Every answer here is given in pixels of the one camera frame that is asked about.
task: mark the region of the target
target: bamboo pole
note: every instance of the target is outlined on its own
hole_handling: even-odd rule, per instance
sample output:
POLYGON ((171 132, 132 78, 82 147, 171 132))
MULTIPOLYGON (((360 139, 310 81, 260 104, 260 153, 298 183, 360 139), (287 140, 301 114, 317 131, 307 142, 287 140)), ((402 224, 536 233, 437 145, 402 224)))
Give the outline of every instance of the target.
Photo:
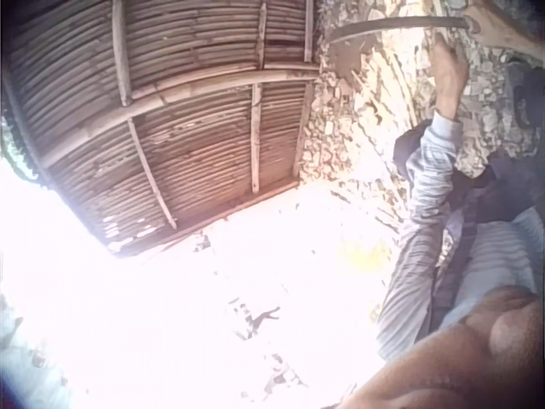
POLYGON ((206 226, 209 226, 213 222, 221 220, 225 217, 228 217, 238 211, 247 209, 253 205, 273 198, 281 193, 287 192, 290 189, 299 186, 299 181, 293 180, 292 178, 283 179, 273 183, 270 186, 267 186, 266 189, 259 192, 259 194, 250 194, 245 195, 242 198, 238 199, 237 204, 225 203, 220 204, 212 210, 207 210, 200 215, 192 217, 192 221, 195 221, 190 226, 181 226, 174 234, 171 231, 160 230, 156 233, 149 234, 148 236, 140 239, 133 245, 127 245, 123 250, 120 251, 120 256, 132 256, 139 254, 140 252, 149 249, 155 245, 172 243, 174 240, 184 239, 191 234, 202 230, 206 226))
POLYGON ((142 166, 144 167, 147 181, 149 181, 152 187, 153 194, 155 195, 155 198, 159 202, 159 205, 161 206, 161 209, 163 210, 164 215, 167 217, 167 220, 169 221, 170 226, 172 226, 172 228, 176 230, 176 222, 174 218, 172 217, 172 215, 170 214, 169 208, 164 202, 163 195, 161 194, 161 191, 159 190, 157 182, 155 181, 155 178, 153 177, 152 169, 150 168, 149 163, 147 163, 146 155, 144 154, 144 150, 142 149, 142 145, 140 144, 140 138, 138 137, 138 134, 136 133, 135 122, 133 121, 132 118, 129 118, 127 120, 127 124, 129 125, 130 136, 133 139, 133 143, 135 144, 136 152, 138 152, 138 158, 140 159, 140 162, 142 163, 142 166))
POLYGON ((252 192, 259 192, 259 153, 260 153, 260 127, 261 127, 261 95, 262 84, 252 85, 252 111, 250 121, 250 146, 252 166, 252 192))
POLYGON ((226 89, 243 87, 258 83, 276 83, 282 81, 309 81, 318 76, 308 70, 262 70, 238 72, 214 78, 206 78, 189 84, 179 85, 165 91, 159 91, 139 99, 128 107, 108 108, 87 119, 75 127, 62 143, 53 147, 42 156, 42 164, 49 167, 67 154, 93 140, 96 136, 126 122, 129 118, 165 107, 168 104, 184 101, 194 96, 209 94, 226 89))
MULTIPOLYGON (((301 70, 301 71, 319 71, 319 66, 301 62, 267 62, 263 65, 266 70, 301 70)), ((222 75, 233 74, 236 72, 247 72, 256 70, 257 65, 253 62, 240 62, 235 64, 226 64, 223 66, 214 66, 201 70, 185 72, 175 75, 163 81, 157 81, 154 84, 147 85, 132 92, 132 99, 139 100, 144 96, 151 95, 158 91, 173 88, 178 85, 187 84, 201 79, 220 77, 222 75)))
POLYGON ((118 75, 119 94, 124 107, 130 100, 130 75, 129 59, 127 58, 127 44, 125 42, 125 16, 123 0, 112 1, 112 38, 113 58, 116 62, 116 73, 118 75))
POLYGON ((147 85, 146 87, 136 89, 133 91, 132 97, 133 100, 139 100, 144 96, 151 95, 155 92, 172 88, 177 85, 187 84, 206 78, 219 77, 221 75, 232 74, 234 72, 247 72, 252 70, 255 70, 255 64, 253 62, 240 62, 235 64, 213 66, 211 68, 204 68, 202 70, 185 72, 183 74, 167 78, 163 81, 157 81, 156 83, 147 85))
POLYGON ((259 25, 257 27, 257 45, 255 53, 257 55, 258 69, 263 69, 263 61, 265 60, 265 30, 267 29, 267 3, 265 0, 261 2, 259 12, 259 25))
MULTIPOLYGON (((257 29, 257 45, 255 54, 257 57, 258 69, 263 69, 265 60, 265 31, 267 29, 267 3, 261 3, 259 13, 259 26, 257 29)), ((252 85, 252 107, 250 120, 250 149, 251 149, 251 172, 252 192, 259 192, 259 153, 260 153, 260 130, 261 130, 261 96, 263 93, 262 84, 252 85)))
POLYGON ((305 15, 305 62, 313 60, 314 0, 307 0, 305 15))
POLYGON ((303 148, 305 147, 305 127, 308 124, 310 118, 311 105, 313 103, 314 87, 312 84, 305 86, 305 97, 303 100, 303 108, 301 111, 301 122, 299 124, 299 135, 297 136, 297 147, 295 148, 295 161, 293 163, 293 177, 299 177, 301 170, 301 158, 303 155, 303 148))

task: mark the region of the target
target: hand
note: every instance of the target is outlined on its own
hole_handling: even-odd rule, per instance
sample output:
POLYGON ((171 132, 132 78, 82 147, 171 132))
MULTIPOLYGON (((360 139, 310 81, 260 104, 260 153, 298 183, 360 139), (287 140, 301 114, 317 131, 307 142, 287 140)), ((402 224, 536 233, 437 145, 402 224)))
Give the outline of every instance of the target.
POLYGON ((443 117, 454 120, 469 78, 468 59, 460 46, 454 50, 443 35, 436 34, 431 61, 437 89, 437 110, 443 117))
POLYGON ((478 43, 492 48, 514 49, 545 61, 545 43, 526 32, 490 0, 473 0, 463 15, 470 24, 479 28, 475 32, 468 31, 478 43))

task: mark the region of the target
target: wooden post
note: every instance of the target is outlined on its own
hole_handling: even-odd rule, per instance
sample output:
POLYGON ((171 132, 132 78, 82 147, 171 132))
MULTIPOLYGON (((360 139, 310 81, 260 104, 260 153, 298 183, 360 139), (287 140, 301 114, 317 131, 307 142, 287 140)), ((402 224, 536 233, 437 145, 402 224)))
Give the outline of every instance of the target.
POLYGON ((146 172, 147 181, 150 183, 150 186, 152 187, 153 194, 155 195, 155 198, 159 202, 159 205, 161 206, 161 209, 163 209, 164 215, 167 217, 167 220, 169 221, 170 226, 174 230, 177 229, 176 222, 172 215, 170 214, 170 210, 167 207, 166 203, 164 202, 163 195, 161 194, 161 191, 159 190, 159 187, 157 186, 157 182, 155 181, 155 178, 153 177, 152 169, 150 168, 149 163, 147 163, 146 155, 144 154, 144 150, 142 149, 142 145, 140 144, 140 138, 138 137, 138 134, 136 133, 136 127, 135 122, 132 118, 129 118, 127 121, 127 125, 129 126, 130 136, 133 139, 133 143, 136 147, 136 152, 138 152, 138 158, 140 159, 140 162, 142 163, 142 167, 144 168, 144 171, 146 172))
POLYGON ((130 103, 130 74, 127 44, 125 42, 125 11, 123 0, 112 0, 112 38, 113 58, 116 62, 119 94, 121 103, 126 107, 130 103))
POLYGON ((295 160, 293 163, 293 177, 299 177, 301 170, 301 157, 303 155, 303 149, 305 147, 305 127, 308 124, 310 118, 311 105, 314 98, 314 86, 307 84, 305 86, 305 96, 303 98, 303 108, 301 110, 301 122, 299 123, 299 135, 297 136, 297 147, 295 148, 295 160))
POLYGON ((314 0, 307 0, 305 16, 305 62, 313 60, 314 0))
MULTIPOLYGON (((267 29, 267 3, 261 4, 259 13, 259 26, 257 29, 257 45, 255 54, 257 67, 263 69, 265 62, 265 30, 267 29)), ((260 156, 260 130, 261 130, 261 95, 262 84, 252 85, 252 107, 250 120, 250 146, 251 146, 251 171, 252 171, 252 192, 259 192, 259 156, 260 156)))

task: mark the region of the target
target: person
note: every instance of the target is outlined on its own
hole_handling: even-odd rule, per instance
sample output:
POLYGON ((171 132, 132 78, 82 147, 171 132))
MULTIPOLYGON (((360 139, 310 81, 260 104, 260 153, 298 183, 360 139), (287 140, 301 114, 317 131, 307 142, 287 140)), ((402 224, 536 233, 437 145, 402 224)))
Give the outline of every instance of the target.
POLYGON ((394 148, 410 198, 378 320, 386 365, 338 407, 541 407, 543 179, 502 153, 475 180, 455 170, 468 61, 440 34, 431 58, 433 120, 394 148), (445 230, 453 250, 437 267, 445 230))

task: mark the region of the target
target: bamboo roof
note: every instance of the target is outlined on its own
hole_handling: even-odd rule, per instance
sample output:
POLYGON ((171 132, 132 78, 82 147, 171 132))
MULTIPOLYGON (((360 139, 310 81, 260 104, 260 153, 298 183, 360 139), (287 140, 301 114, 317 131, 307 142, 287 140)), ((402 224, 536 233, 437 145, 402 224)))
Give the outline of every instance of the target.
POLYGON ((318 75, 313 8, 14 2, 6 118, 43 180, 112 252, 186 237, 297 186, 318 75))

